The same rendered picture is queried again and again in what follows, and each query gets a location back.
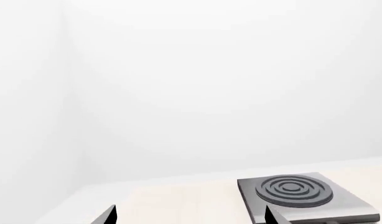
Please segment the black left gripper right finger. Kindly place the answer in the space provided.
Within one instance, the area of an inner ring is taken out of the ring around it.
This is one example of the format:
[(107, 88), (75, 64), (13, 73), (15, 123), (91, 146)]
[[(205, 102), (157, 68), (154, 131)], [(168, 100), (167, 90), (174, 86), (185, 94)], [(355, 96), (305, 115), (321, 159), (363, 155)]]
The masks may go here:
[(266, 206), (264, 219), (266, 224), (292, 224), (274, 208)]

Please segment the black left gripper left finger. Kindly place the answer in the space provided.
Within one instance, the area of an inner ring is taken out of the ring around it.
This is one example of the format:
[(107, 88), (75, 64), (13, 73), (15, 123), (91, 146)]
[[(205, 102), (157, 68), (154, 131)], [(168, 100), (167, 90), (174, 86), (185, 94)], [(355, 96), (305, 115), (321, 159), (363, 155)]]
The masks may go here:
[(93, 220), (90, 224), (116, 224), (117, 211), (116, 205), (107, 208), (100, 216)]

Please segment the grey single-burner electric stove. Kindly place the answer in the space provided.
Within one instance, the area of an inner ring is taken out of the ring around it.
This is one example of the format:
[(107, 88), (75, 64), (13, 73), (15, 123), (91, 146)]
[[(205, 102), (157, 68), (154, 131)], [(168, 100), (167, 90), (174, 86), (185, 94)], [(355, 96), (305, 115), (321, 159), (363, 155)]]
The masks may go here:
[(379, 224), (372, 205), (318, 172), (237, 180), (252, 224), (266, 224), (266, 207), (292, 224)]

